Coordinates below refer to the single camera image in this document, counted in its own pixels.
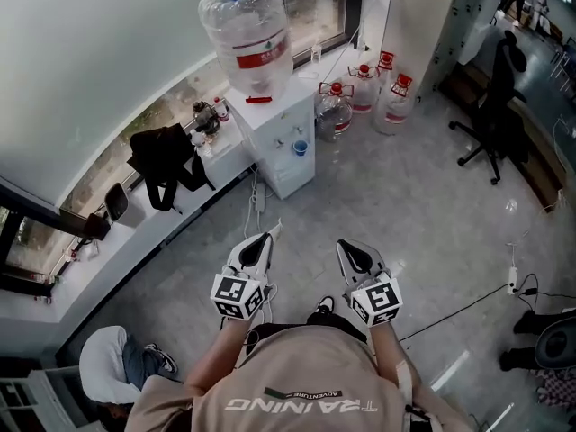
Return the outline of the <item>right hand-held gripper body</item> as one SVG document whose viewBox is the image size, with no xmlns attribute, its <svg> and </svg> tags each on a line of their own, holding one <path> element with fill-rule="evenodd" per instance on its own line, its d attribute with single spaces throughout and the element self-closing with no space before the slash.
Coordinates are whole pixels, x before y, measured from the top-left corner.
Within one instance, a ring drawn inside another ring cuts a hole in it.
<svg viewBox="0 0 576 432">
<path fill-rule="evenodd" d="M 368 328 L 391 322 L 402 306 L 397 279 L 387 269 L 365 278 L 351 291 L 349 306 Z"/>
</svg>

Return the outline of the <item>person's left forearm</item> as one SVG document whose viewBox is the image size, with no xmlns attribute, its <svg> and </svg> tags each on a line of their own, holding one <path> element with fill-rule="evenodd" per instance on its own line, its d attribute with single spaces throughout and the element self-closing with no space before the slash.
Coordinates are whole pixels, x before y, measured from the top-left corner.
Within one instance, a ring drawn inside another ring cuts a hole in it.
<svg viewBox="0 0 576 432">
<path fill-rule="evenodd" d="M 186 376 L 184 385 L 207 392 L 228 376 L 238 361 L 251 324 L 251 320 L 226 320 L 211 347 Z"/>
</svg>

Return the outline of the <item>person's black trousers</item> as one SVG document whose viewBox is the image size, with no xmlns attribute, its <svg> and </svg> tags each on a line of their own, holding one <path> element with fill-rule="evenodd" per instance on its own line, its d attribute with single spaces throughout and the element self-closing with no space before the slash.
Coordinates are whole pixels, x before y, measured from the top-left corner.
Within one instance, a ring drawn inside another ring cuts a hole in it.
<svg viewBox="0 0 576 432">
<path fill-rule="evenodd" d="M 278 324 L 263 323 L 251 329 L 247 335 L 246 356 L 248 356 L 257 344 L 283 330 L 294 329 L 304 326 L 323 326 L 339 329 L 358 341 L 366 344 L 366 335 L 358 330 L 352 323 L 336 313 L 313 312 L 305 323 L 302 324 Z"/>
</svg>

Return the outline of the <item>white window ledge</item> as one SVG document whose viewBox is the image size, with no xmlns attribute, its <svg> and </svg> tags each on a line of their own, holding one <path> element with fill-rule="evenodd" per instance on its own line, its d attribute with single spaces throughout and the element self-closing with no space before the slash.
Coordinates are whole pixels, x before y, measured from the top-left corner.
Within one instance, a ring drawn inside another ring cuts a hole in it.
<svg viewBox="0 0 576 432">
<path fill-rule="evenodd" d="M 176 211 L 153 209 L 146 188 L 137 187 L 130 198 L 142 207 L 145 219 L 135 228 L 114 223 L 99 243 L 96 258 L 74 262 L 67 267 L 53 289 L 51 304 L 0 290 L 0 333 L 31 338 L 33 341 L 25 345 L 24 351 L 33 351 L 34 345 L 43 347 L 41 340 L 52 339 L 53 332 L 63 332 L 63 338 L 68 338 L 146 255 L 252 165 L 253 158 L 242 141 L 238 125 L 230 118 L 218 135 L 212 157 L 204 164 L 216 189 L 204 187 L 196 192 L 178 189 Z"/>
</svg>

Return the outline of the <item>person's beige t-shirt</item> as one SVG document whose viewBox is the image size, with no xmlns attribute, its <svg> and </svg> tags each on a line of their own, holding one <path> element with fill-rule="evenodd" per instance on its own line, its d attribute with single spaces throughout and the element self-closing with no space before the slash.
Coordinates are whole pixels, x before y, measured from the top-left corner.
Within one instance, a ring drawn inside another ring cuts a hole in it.
<svg viewBox="0 0 576 432">
<path fill-rule="evenodd" d="M 405 432 L 410 409 L 432 432 L 472 432 L 424 383 L 412 393 L 405 362 L 397 372 L 400 386 L 379 375 L 372 340 L 332 327 L 291 328 L 239 355 L 207 392 L 149 377 L 125 432 Z"/>
</svg>

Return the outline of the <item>clear plastic water bottle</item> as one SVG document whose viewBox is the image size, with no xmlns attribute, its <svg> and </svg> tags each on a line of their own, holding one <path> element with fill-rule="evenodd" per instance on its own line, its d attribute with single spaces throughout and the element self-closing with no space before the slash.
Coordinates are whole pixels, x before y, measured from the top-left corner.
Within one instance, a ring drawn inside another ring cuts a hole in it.
<svg viewBox="0 0 576 432">
<path fill-rule="evenodd" d="M 210 142 L 207 140 L 205 134 L 203 132 L 197 130 L 190 130 L 189 133 L 190 141 L 193 143 L 196 152 L 202 158 L 211 158 L 212 157 L 212 147 Z"/>
</svg>

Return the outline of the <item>white bin with black lid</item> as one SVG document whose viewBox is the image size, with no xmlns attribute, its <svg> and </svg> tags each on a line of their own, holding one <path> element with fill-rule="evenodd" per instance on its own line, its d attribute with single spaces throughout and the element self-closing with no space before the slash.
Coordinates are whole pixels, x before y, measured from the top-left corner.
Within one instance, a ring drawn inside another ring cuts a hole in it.
<svg viewBox="0 0 576 432">
<path fill-rule="evenodd" d="M 142 207 L 131 202 L 120 183 L 114 184 L 104 197 L 104 206 L 112 223 L 137 228 L 146 218 Z"/>
</svg>

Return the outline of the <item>black backpack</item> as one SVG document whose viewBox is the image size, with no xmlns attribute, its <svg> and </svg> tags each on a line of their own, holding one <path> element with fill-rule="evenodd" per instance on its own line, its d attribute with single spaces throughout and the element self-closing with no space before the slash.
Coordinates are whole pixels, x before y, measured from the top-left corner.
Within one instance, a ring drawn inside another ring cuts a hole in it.
<svg viewBox="0 0 576 432">
<path fill-rule="evenodd" d="M 179 185 L 190 192 L 205 185 L 216 190 L 180 123 L 136 133 L 130 138 L 130 148 L 128 164 L 143 177 L 150 204 L 158 211 L 176 210 Z"/>
</svg>

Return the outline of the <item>white water dispenser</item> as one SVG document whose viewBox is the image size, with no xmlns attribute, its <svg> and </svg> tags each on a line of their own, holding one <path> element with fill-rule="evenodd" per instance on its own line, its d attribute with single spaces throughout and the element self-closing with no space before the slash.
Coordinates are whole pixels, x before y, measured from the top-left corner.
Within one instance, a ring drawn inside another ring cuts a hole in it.
<svg viewBox="0 0 576 432">
<path fill-rule="evenodd" d="M 238 90 L 225 94 L 244 145 L 259 174 L 284 200 L 315 176 L 314 98 L 311 86 L 292 76 L 283 94 L 270 103 L 248 103 Z M 306 140 L 304 157 L 293 152 L 296 140 Z"/>
</svg>

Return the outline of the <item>black rectangular box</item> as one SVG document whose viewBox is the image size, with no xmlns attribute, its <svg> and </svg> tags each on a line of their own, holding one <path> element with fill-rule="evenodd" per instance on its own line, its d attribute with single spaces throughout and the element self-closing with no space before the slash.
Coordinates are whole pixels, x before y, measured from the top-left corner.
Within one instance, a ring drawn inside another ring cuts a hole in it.
<svg viewBox="0 0 576 432">
<path fill-rule="evenodd" d="M 104 240 L 111 229 L 108 220 L 96 213 L 91 213 L 85 221 L 83 232 L 86 239 Z"/>
</svg>

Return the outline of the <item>empty red-capped water jug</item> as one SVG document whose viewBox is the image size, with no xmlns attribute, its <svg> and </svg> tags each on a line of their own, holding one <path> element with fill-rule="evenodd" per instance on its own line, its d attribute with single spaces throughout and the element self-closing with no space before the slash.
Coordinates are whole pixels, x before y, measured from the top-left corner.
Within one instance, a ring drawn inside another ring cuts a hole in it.
<svg viewBox="0 0 576 432">
<path fill-rule="evenodd" d="M 350 125 L 353 115 L 352 85 L 320 82 L 314 99 L 317 137 L 334 142 Z"/>
<path fill-rule="evenodd" d="M 389 51 L 382 50 L 378 62 L 378 79 L 382 86 L 385 86 L 393 71 L 393 61 L 395 55 Z"/>
<path fill-rule="evenodd" d="M 362 64 L 358 67 L 348 67 L 349 83 L 353 87 L 353 113 L 370 113 L 374 107 L 379 86 L 380 70 Z"/>
<path fill-rule="evenodd" d="M 373 128 L 384 136 L 394 136 L 403 130 L 413 108 L 412 78 L 399 73 L 388 80 L 378 96 L 373 116 Z"/>
</svg>

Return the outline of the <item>dark round bin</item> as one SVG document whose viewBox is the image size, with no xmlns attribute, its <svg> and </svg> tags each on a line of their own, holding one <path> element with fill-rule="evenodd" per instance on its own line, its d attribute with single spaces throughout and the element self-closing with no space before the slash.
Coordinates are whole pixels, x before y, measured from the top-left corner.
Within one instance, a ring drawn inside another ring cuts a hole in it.
<svg viewBox="0 0 576 432">
<path fill-rule="evenodd" d="M 535 360 L 544 369 L 576 367 L 576 317 L 556 322 L 540 335 Z"/>
</svg>

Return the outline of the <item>black office chair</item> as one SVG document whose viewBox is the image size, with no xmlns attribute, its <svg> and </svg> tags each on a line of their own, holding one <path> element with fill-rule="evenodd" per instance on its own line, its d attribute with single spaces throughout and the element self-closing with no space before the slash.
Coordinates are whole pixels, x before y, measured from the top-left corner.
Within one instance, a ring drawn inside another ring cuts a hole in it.
<svg viewBox="0 0 576 432">
<path fill-rule="evenodd" d="M 515 74 L 527 69 L 527 58 L 518 47 L 518 41 L 510 30 L 496 46 L 491 81 L 475 106 L 472 108 L 472 125 L 450 121 L 448 128 L 459 129 L 478 142 L 477 148 L 466 157 L 460 157 L 457 165 L 462 167 L 479 153 L 485 152 L 492 170 L 492 185 L 500 181 L 498 161 L 509 158 L 514 162 L 526 163 L 529 159 L 528 136 L 521 116 L 509 107 L 509 102 L 527 99 L 516 89 Z"/>
</svg>

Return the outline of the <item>white shelf unit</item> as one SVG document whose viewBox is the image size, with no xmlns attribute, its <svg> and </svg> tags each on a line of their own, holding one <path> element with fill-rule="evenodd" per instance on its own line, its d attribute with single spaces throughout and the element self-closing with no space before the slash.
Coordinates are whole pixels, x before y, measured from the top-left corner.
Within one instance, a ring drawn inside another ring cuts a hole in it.
<svg viewBox="0 0 576 432">
<path fill-rule="evenodd" d="M 0 377 L 0 432 L 106 432 L 81 409 L 76 365 Z"/>
</svg>

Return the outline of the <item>large clear water bottle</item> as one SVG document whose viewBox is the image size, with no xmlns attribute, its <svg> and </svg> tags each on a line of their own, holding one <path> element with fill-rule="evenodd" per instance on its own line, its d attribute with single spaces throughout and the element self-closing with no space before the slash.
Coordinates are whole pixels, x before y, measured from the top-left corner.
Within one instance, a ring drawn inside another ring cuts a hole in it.
<svg viewBox="0 0 576 432">
<path fill-rule="evenodd" d="M 198 13 L 233 88 L 249 103 L 282 95 L 293 73 L 284 0 L 201 0 Z"/>
</svg>

